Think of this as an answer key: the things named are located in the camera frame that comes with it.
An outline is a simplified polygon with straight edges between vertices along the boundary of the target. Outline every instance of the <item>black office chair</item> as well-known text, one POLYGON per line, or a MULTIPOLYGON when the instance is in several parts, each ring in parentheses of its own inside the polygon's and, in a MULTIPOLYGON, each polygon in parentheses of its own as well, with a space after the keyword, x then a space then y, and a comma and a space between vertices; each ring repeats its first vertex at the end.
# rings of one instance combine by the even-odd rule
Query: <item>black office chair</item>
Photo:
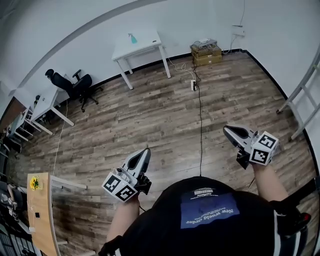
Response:
POLYGON ((92 98, 92 95, 96 92, 96 90, 100 89, 103 91, 103 89, 99 86, 91 86, 92 79, 89 74, 84 75, 83 77, 79 77, 81 69, 79 69, 72 77, 76 77, 77 82, 72 84, 68 79, 65 79, 63 76, 61 76, 59 73, 55 72, 53 69, 48 69, 45 72, 45 75, 48 77, 48 79, 51 80, 51 82, 65 90, 69 97, 72 100, 75 100, 77 98, 80 98, 80 103, 82 103, 81 110, 82 112, 85 112, 84 106, 88 99, 91 99, 95 102, 95 104, 99 104, 98 101, 96 101, 94 98, 92 98))

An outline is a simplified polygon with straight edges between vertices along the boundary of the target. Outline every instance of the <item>blue label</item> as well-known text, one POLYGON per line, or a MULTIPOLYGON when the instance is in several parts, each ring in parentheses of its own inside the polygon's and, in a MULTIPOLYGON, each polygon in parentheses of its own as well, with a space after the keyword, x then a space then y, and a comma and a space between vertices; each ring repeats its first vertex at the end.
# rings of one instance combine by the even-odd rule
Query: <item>blue label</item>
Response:
POLYGON ((180 228, 195 228, 238 214, 239 210, 231 193, 217 195, 213 188, 201 188, 182 195, 180 228))

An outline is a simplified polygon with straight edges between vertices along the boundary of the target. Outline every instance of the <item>electrical outlet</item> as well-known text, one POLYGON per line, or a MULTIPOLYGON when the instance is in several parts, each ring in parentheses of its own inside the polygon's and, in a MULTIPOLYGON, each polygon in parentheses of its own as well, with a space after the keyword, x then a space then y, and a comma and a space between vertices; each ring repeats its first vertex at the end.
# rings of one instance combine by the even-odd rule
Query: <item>electrical outlet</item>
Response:
POLYGON ((244 26, 233 25, 232 26, 232 34, 244 37, 246 35, 246 31, 245 31, 244 26))
POLYGON ((191 82, 191 90, 196 91, 197 90, 196 80, 191 80, 190 82, 191 82))

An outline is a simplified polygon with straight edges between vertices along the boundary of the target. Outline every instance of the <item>wooden floor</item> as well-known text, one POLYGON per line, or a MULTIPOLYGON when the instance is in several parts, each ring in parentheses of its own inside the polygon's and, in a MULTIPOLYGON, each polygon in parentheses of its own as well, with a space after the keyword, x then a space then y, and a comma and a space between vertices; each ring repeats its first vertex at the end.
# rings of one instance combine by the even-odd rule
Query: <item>wooden floor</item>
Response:
MULTIPOLYGON (((185 62, 191 71, 191 57, 185 62)), ((169 64, 167 79, 163 64, 136 71, 129 76, 134 90, 122 78, 103 86, 97 93, 99 105, 91 103, 81 112, 80 103, 68 103, 67 123, 61 136, 55 176, 82 184, 88 189, 54 189, 53 217, 56 234, 68 240, 60 245, 62 255, 99 251, 104 244, 115 212, 115 200, 101 184, 126 156, 149 147, 151 161, 147 176, 150 193, 140 195, 141 206, 151 208, 161 192, 182 179, 200 174, 200 104, 198 91, 190 89, 191 75, 176 72, 169 64)), ((228 122, 268 131, 280 139, 273 166, 291 194, 316 175, 308 144, 303 135, 288 142, 297 128, 290 110, 276 110, 284 98, 268 76, 246 54, 224 56, 221 63, 201 66, 198 74, 203 119, 202 175, 247 191, 254 174, 236 162, 237 150, 227 141, 223 126, 228 122)), ((66 113, 66 106, 60 111, 66 113)), ((11 180, 27 185, 27 174, 54 171, 57 145, 63 121, 55 118, 47 127, 53 131, 36 133, 24 143, 19 160, 9 161, 11 180)), ((256 184, 249 188, 257 193, 256 184)), ((319 199, 310 197, 300 205, 312 214, 304 254, 311 255, 319 221, 319 199)))

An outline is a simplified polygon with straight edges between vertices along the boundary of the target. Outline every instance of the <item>cardboard box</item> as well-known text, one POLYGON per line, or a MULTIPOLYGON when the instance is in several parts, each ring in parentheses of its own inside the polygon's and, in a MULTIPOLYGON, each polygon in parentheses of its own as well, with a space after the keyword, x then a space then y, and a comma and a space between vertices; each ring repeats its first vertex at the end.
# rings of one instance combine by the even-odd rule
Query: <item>cardboard box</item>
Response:
POLYGON ((221 49, 218 46, 213 45, 212 49, 199 49, 196 46, 191 46, 191 52, 195 58, 200 59, 201 57, 210 58, 212 56, 219 56, 222 54, 221 49))
POLYGON ((194 64, 197 66, 210 65, 213 63, 221 62, 221 60, 222 60, 222 55, 211 56, 211 57, 202 57, 202 58, 196 58, 194 56, 194 64))

